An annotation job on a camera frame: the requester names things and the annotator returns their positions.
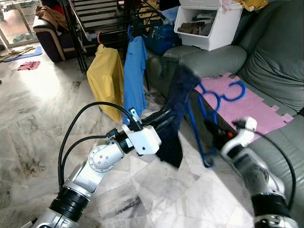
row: plastic container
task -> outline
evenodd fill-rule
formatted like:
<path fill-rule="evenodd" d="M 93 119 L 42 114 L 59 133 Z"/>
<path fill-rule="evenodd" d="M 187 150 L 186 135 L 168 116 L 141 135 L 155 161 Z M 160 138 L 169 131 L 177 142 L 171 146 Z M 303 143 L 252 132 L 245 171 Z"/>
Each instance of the plastic container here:
<path fill-rule="evenodd" d="M 163 55 L 170 48 L 181 45 L 181 39 L 174 32 L 173 25 L 154 26 L 142 38 L 145 46 L 157 55 Z"/>
<path fill-rule="evenodd" d="M 231 5 L 231 10 L 225 10 L 221 0 L 180 0 L 180 3 L 174 32 L 179 34 L 183 45 L 211 51 L 231 44 L 243 10 L 241 4 L 235 2 Z M 183 23 L 191 22 L 193 17 L 207 10 L 216 10 L 217 12 L 208 36 L 178 31 Z"/>

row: drying rack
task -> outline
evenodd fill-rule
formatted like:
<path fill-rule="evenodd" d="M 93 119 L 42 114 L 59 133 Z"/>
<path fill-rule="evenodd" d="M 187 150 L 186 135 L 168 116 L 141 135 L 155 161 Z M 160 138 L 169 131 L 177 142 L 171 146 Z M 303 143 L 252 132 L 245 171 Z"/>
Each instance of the drying rack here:
<path fill-rule="evenodd" d="M 123 49 L 125 58 L 128 46 L 127 30 L 138 36 L 146 28 L 163 24 L 165 17 L 146 0 L 59 0 L 75 47 L 81 71 L 87 71 L 85 56 L 96 52 L 99 43 L 106 47 Z M 140 18 L 139 10 L 149 17 Z M 154 22 L 152 18 L 160 17 Z"/>

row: blue mat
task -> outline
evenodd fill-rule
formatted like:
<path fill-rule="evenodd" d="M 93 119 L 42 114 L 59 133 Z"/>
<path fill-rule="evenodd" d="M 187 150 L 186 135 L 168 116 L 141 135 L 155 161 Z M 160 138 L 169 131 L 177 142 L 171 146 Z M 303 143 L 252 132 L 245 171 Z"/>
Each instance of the blue mat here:
<path fill-rule="evenodd" d="M 3 62 L 6 63 L 6 62 L 14 61 L 14 60 L 17 60 L 17 59 L 28 58 L 28 57 L 32 57 L 32 56 L 39 56 L 41 54 L 42 54 L 42 48 L 41 48 L 41 46 L 37 46 L 36 50 L 33 54 L 21 55 L 21 56 L 18 56 L 16 58 L 5 59 Z"/>

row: white storage box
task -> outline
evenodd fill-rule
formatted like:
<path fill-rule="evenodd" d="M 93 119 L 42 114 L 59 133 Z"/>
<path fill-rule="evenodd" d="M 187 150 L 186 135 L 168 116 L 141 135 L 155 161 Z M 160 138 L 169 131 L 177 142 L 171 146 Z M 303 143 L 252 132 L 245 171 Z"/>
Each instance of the white storage box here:
<path fill-rule="evenodd" d="M 243 6 L 233 1 L 231 10 L 222 7 L 221 0 L 180 0 L 174 32 L 178 33 L 183 45 L 199 47 L 203 50 L 214 50 L 231 44 L 238 27 Z M 192 18 L 206 10 L 216 10 L 216 16 L 208 36 L 179 32 L 183 23 L 192 22 Z"/>

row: glass door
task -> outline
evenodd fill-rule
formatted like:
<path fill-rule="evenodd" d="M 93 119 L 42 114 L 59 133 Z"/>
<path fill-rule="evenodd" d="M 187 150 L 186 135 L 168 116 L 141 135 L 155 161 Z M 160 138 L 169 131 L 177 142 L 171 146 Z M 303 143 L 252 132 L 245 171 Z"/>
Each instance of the glass door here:
<path fill-rule="evenodd" d="M 0 38 L 8 48 L 37 42 L 33 31 L 39 0 L 0 0 Z"/>

